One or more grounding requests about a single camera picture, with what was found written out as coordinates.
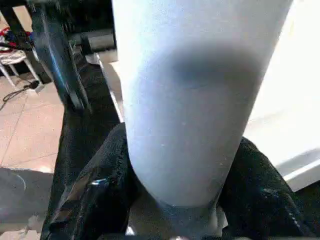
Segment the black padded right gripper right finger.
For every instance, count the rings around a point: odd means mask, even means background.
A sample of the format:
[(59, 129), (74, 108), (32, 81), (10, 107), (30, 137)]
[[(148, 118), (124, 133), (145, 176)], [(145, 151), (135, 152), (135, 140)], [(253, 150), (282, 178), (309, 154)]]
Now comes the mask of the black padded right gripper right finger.
[(318, 237), (302, 202), (247, 138), (242, 138), (219, 197), (233, 237)]

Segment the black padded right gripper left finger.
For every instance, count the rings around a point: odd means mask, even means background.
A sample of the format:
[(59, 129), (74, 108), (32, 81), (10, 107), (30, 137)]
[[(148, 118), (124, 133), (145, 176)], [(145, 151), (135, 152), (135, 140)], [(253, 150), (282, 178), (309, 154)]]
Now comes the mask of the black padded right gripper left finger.
[(98, 240), (124, 235), (138, 194), (126, 126), (120, 123), (48, 211), (40, 238)]

